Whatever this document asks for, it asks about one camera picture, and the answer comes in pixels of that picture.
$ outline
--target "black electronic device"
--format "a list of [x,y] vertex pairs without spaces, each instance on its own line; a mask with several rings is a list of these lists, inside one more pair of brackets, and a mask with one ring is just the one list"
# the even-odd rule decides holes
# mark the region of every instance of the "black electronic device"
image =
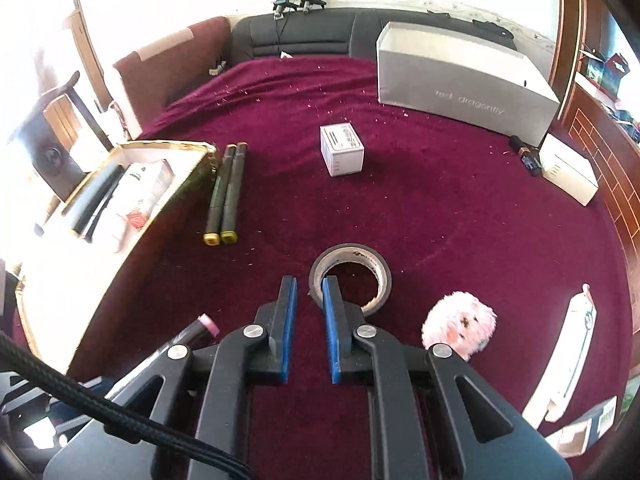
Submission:
[[509,147],[513,150],[513,153],[517,153],[520,161],[523,163],[525,169],[529,171],[531,176],[542,175],[542,165],[536,156],[536,153],[532,150],[535,148],[530,147],[523,142],[518,136],[509,137]]
[[79,218],[74,222],[72,230],[79,235],[86,233],[88,235],[84,237],[86,241],[91,242],[97,219],[99,219],[126,171],[126,168],[121,164],[112,168],[110,174],[108,174],[95,195],[91,197],[91,200],[85,206]]
[[324,7],[326,6],[326,2],[322,0],[300,0],[298,8],[302,9],[302,12],[304,14],[308,14],[309,12],[311,12],[311,7],[314,5],[319,5],[324,9]]
[[281,20],[284,17],[285,9],[296,10],[298,6],[291,0],[275,0],[273,2],[273,19]]

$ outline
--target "metal screw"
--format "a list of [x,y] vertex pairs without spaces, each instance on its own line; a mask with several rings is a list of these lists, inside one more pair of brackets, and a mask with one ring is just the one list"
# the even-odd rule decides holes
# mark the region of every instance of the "metal screw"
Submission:
[[187,357],[189,349],[185,345],[173,345],[166,351],[166,355],[169,359],[182,359]]
[[375,336],[377,333],[376,327],[371,325],[360,325],[356,330],[356,334],[366,339]]
[[449,345],[445,345],[444,343],[438,343],[433,346],[433,355],[439,357],[441,359],[446,359],[447,357],[451,357],[453,354],[453,350]]
[[248,325],[244,327],[242,333],[247,337],[260,337],[264,329],[260,325]]

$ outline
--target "red carpet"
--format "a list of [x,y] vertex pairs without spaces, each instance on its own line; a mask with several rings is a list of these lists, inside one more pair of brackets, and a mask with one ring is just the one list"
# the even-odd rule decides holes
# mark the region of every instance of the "red carpet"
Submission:
[[[345,121],[366,147],[364,168],[331,178],[319,127]],[[366,244],[387,260],[393,290],[371,321],[404,343],[420,345],[428,310],[452,291],[493,307],[495,335],[471,364],[519,410],[542,376],[569,299],[589,283],[598,309],[591,351],[566,415],[541,431],[622,393],[630,304],[604,202],[597,196],[585,208],[532,178],[506,137],[380,105],[373,63],[244,63],[173,104],[146,136],[249,143],[240,241],[205,246],[207,204],[194,210],[168,241],[111,357],[131,368],[203,312],[229,332],[274,300],[284,274],[297,277],[290,383],[254,397],[251,462],[261,478],[369,478],[366,395],[331,386],[321,311],[305,294],[313,261],[334,244]],[[369,299],[356,289],[370,282],[343,277],[352,282],[342,280],[348,299]]]

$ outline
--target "yellow marker cap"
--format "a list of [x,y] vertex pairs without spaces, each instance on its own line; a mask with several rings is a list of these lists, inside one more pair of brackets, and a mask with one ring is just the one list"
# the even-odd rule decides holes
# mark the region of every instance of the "yellow marker cap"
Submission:
[[202,239],[207,245],[220,245],[220,236],[218,233],[204,233]]
[[222,231],[220,237],[225,244],[235,244],[238,241],[238,235],[235,231]]

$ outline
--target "open box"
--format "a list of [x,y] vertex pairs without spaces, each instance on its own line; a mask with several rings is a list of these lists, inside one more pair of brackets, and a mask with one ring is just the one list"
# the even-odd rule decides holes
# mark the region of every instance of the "open box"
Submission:
[[[117,253],[84,241],[71,227],[118,164],[166,159],[174,179],[146,225],[132,228]],[[204,142],[137,140],[111,151],[45,225],[22,266],[18,311],[31,351],[78,380],[95,370],[106,345],[167,240],[191,206],[210,193],[218,151]]]

